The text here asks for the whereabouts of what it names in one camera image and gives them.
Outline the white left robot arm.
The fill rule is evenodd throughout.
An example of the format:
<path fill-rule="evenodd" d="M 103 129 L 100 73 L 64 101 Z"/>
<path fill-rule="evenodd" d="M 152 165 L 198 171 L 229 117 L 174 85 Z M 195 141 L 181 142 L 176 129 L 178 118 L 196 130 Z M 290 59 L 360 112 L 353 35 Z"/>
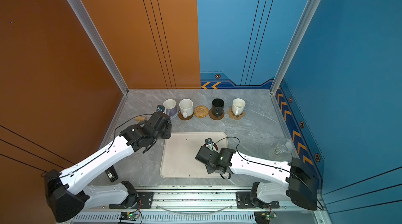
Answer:
<path fill-rule="evenodd" d="M 140 198 L 129 181 L 111 186 L 89 186 L 89 183 L 120 160 L 140 149 L 148 151 L 159 139 L 169 139 L 171 133 L 167 109 L 158 106 L 148 120 L 122 130 L 112 142 L 78 164 L 61 172 L 45 172 L 46 201 L 56 222 L 68 221 L 83 210 L 104 205 L 138 208 Z"/>

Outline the lavender mug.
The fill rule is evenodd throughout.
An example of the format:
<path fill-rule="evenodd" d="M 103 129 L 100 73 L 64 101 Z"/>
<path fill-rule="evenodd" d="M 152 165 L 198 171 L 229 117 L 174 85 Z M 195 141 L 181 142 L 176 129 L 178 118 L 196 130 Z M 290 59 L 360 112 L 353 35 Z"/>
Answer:
<path fill-rule="evenodd" d="M 163 112 L 170 116 L 170 118 L 175 118 L 178 115 L 177 103 L 174 99 L 165 100 L 162 106 L 164 106 Z"/>

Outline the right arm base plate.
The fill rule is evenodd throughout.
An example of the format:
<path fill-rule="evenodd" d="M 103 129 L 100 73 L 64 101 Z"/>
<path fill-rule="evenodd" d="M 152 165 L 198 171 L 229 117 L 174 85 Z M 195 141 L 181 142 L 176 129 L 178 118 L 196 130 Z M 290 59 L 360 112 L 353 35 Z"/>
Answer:
<path fill-rule="evenodd" d="M 259 200 L 255 195 L 252 195 L 251 192 L 236 192 L 236 201 L 237 201 L 237 208 L 239 208 L 239 209 L 246 209 L 246 208 L 278 209 L 278 208 L 280 208 L 280 204 L 278 201 L 272 201 L 270 203 L 266 203 L 266 202 Z"/>

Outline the white ribbed mug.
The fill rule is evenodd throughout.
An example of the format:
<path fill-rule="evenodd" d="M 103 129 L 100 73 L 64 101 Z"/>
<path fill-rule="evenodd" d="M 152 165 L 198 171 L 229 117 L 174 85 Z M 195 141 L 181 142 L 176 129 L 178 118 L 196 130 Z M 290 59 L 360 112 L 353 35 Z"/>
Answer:
<path fill-rule="evenodd" d="M 191 99 L 183 99 L 179 103 L 180 112 L 184 117 L 194 114 L 194 103 Z"/>

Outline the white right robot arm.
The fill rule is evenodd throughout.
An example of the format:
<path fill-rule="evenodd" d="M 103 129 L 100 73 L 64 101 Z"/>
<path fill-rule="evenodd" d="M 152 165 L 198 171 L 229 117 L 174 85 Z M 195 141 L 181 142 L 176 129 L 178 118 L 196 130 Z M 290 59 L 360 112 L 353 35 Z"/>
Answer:
<path fill-rule="evenodd" d="M 209 174 L 228 174 L 229 179 L 233 174 L 257 178 L 249 196 L 254 207 L 269 208 L 271 201 L 290 200 L 306 210 L 324 209 L 318 199 L 318 177 L 301 159 L 271 161 L 248 156 L 237 148 L 218 150 L 217 143 L 208 138 L 195 160 L 203 163 Z"/>

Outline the cream white mug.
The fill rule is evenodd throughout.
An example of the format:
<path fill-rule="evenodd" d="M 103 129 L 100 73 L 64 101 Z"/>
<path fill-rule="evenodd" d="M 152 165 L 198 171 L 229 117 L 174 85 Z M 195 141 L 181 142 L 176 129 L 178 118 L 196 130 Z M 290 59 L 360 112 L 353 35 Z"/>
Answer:
<path fill-rule="evenodd" d="M 245 109 L 246 102 L 241 98 L 236 98 L 232 102 L 232 112 L 235 116 L 240 116 Z"/>

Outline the black mug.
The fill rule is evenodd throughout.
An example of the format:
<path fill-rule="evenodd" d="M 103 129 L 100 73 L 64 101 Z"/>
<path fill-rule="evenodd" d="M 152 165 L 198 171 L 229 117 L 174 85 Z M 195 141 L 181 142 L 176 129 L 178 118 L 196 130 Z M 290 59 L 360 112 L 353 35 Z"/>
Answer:
<path fill-rule="evenodd" d="M 224 113 L 224 101 L 220 98 L 216 98 L 212 101 L 211 112 L 215 117 L 220 117 Z"/>

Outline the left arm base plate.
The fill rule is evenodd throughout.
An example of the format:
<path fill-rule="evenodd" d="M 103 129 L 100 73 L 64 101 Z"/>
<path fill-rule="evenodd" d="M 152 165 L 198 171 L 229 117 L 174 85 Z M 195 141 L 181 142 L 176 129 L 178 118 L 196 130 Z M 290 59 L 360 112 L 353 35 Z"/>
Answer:
<path fill-rule="evenodd" d="M 109 204 L 109 209 L 150 209 L 154 192 L 139 192 L 136 195 L 129 194 L 121 204 Z"/>

